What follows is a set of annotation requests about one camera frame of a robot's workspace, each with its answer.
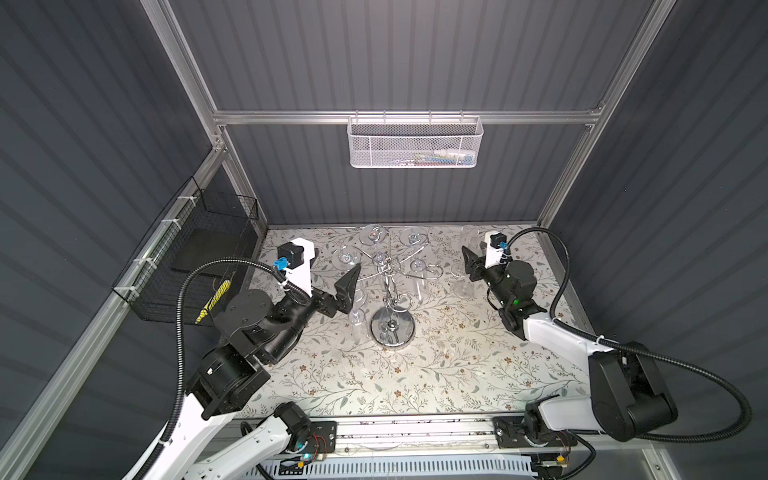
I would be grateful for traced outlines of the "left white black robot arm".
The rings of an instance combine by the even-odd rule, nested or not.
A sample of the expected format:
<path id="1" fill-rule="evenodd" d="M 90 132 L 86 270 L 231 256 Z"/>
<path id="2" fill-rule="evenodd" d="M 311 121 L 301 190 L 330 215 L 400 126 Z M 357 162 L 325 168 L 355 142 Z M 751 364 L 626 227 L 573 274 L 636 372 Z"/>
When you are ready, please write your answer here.
<path id="1" fill-rule="evenodd" d="M 298 265 L 284 261 L 269 265 L 240 257 L 222 261 L 267 273 L 285 295 L 274 303 L 266 292 L 249 290 L 231 300 L 214 318 L 223 344 L 210 350 L 187 377 L 183 323 L 187 290 L 216 263 L 206 262 L 188 275 L 176 304 L 177 383 L 171 413 L 128 471 L 129 479 L 237 479 L 262 460 L 285 451 L 298 456 L 306 448 L 312 422 L 289 401 L 245 437 L 206 459 L 200 457 L 270 380 L 268 367 L 296 347 L 314 314 L 334 317 L 351 311 L 361 267 L 349 269 L 336 281 L 335 294 L 329 294 L 312 287 L 310 261 Z"/>

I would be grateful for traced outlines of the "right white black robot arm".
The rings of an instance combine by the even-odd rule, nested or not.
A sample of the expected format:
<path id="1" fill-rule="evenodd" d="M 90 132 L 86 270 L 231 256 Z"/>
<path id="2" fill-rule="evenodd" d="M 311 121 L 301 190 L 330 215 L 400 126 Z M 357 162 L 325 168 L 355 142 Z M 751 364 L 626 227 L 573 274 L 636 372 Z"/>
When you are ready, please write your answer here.
<path id="1" fill-rule="evenodd" d="M 605 433 L 626 442 L 677 420 L 677 406 L 653 359 L 604 346 L 558 325 L 533 299 L 537 279 L 530 264 L 503 264 L 498 249 L 492 250 L 490 260 L 466 246 L 461 253 L 469 280 L 486 285 L 508 332 L 588 375 L 586 394 L 549 394 L 526 406 L 523 432 L 529 443 L 541 446 L 567 430 Z"/>

